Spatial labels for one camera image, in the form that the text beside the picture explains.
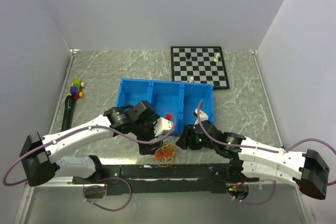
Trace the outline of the blue three-compartment plastic bin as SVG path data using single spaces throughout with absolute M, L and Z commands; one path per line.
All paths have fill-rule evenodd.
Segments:
M 201 110 L 215 123 L 214 92 L 210 84 L 121 79 L 115 105 L 136 105 L 142 100 L 149 101 L 161 117 L 168 113 L 176 116 L 175 135 L 181 135 L 185 125 L 195 123 L 194 111 L 200 100 L 203 100 Z

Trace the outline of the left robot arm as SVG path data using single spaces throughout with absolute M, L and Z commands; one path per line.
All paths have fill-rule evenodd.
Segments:
M 135 106 L 113 107 L 93 120 L 72 129 L 41 137 L 28 135 L 20 153 L 22 165 L 30 186 L 42 185 L 54 177 L 81 177 L 98 183 L 105 170 L 97 156 L 82 158 L 67 154 L 93 142 L 129 133 L 139 144 L 142 155 L 153 154 L 161 146 L 162 135 L 172 129 L 172 122 L 156 114 L 147 101 Z

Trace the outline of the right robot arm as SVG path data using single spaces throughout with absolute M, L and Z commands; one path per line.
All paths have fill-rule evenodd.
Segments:
M 176 145 L 193 151 L 207 148 L 229 159 L 213 172 L 217 182 L 273 180 L 292 185 L 310 198 L 326 198 L 330 169 L 317 151 L 285 151 L 240 134 L 222 132 L 210 121 L 186 125 Z

